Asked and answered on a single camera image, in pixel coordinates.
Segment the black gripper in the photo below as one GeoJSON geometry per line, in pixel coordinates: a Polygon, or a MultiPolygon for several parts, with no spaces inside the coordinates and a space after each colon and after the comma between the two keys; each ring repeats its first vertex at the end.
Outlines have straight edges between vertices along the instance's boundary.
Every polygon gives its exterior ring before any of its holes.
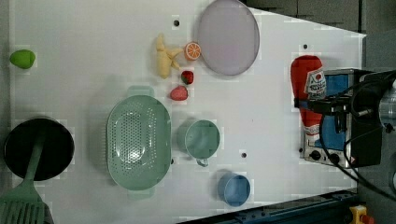
{"type": "Polygon", "coordinates": [[[381,78],[367,78],[343,91],[326,96],[321,100],[294,99],[295,108],[303,108],[315,113],[334,115],[336,112],[348,113],[363,125],[380,125],[379,102],[383,96],[384,81],[381,78]]]}

